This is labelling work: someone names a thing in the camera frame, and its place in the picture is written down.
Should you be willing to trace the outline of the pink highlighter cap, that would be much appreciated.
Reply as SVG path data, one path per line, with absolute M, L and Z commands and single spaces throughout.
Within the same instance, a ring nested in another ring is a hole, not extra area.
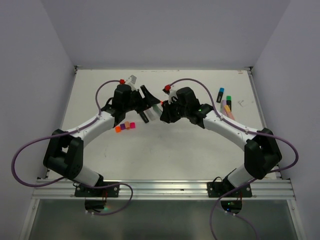
M 130 129 L 135 129 L 136 128 L 136 124 L 134 122 L 130 122 L 129 126 L 130 126 Z

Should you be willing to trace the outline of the peach highlighter cap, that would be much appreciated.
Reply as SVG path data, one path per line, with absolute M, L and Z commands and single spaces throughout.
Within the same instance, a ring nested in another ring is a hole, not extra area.
M 125 129 L 126 129 L 126 130 L 128 130 L 128 129 L 131 128 L 130 122 L 128 122 L 128 121 L 126 121 L 126 122 L 124 123 L 124 126 L 125 126 Z

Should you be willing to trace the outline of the purple highlighter cap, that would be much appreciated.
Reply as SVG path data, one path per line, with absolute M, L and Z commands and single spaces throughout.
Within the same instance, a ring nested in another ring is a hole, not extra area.
M 122 123 L 122 124 L 120 125 L 120 129 L 121 129 L 122 131 L 126 129 L 126 126 L 125 126 L 124 123 Z

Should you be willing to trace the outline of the orange highlighter cap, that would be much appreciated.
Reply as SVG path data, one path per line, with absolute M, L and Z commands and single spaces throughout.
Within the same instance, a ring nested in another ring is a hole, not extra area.
M 116 126 L 115 127 L 115 132 L 116 133 L 120 133 L 121 132 L 121 127 L 120 126 Z

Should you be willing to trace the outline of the blue highlighter pen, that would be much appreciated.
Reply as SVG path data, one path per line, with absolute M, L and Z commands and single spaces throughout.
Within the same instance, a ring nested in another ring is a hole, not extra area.
M 218 91 L 216 102 L 221 103 L 225 89 L 221 87 Z

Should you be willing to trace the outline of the black pink highlighter pen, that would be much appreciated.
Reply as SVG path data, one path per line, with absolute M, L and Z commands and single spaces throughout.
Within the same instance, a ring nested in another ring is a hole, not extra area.
M 147 117 L 147 115 L 143 112 L 140 113 L 140 116 L 142 118 L 142 120 L 144 121 L 144 123 L 148 123 L 149 122 L 149 119 Z

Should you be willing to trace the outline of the mint green highlighter pen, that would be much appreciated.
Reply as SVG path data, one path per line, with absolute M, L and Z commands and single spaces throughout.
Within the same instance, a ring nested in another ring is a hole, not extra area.
M 162 114 L 162 111 L 160 110 L 160 108 L 157 105 L 153 105 L 152 108 L 156 114 L 158 114 L 158 115 Z

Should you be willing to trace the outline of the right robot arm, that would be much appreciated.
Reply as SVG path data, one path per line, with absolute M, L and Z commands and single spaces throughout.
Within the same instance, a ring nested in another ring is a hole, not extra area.
M 282 159 L 269 129 L 259 131 L 216 113 L 213 106 L 201 104 L 190 87 L 174 90 L 167 85 L 163 91 L 168 94 L 168 100 L 162 103 L 161 121 L 170 124 L 186 118 L 194 125 L 225 137 L 243 150 L 244 163 L 223 179 L 222 189 L 227 196 L 235 196 L 241 185 L 252 179 L 263 179 Z

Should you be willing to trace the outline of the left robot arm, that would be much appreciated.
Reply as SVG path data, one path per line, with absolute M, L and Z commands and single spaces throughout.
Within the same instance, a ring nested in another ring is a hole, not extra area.
M 102 133 L 115 128 L 126 117 L 135 111 L 138 114 L 160 104 L 142 85 L 133 89 L 130 85 L 119 84 L 104 107 L 98 108 L 98 114 L 90 120 L 69 131 L 57 129 L 52 133 L 43 165 L 62 177 L 86 186 L 92 196 L 103 193 L 103 177 L 84 166 L 84 149 Z

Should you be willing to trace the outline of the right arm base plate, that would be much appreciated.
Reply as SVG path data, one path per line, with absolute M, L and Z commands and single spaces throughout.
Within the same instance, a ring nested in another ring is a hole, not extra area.
M 209 198 L 219 198 L 230 191 L 231 193 L 226 196 L 227 198 L 251 198 L 253 196 L 250 185 L 235 190 L 235 187 L 229 183 L 209 181 L 206 183 L 206 189 Z

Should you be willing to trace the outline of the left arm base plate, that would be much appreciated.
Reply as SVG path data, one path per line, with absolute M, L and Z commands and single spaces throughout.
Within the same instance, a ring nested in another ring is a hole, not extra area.
M 117 198 L 119 196 L 120 183 L 116 181 L 98 182 L 98 188 L 87 187 L 80 183 L 74 182 L 74 196 L 81 198 Z

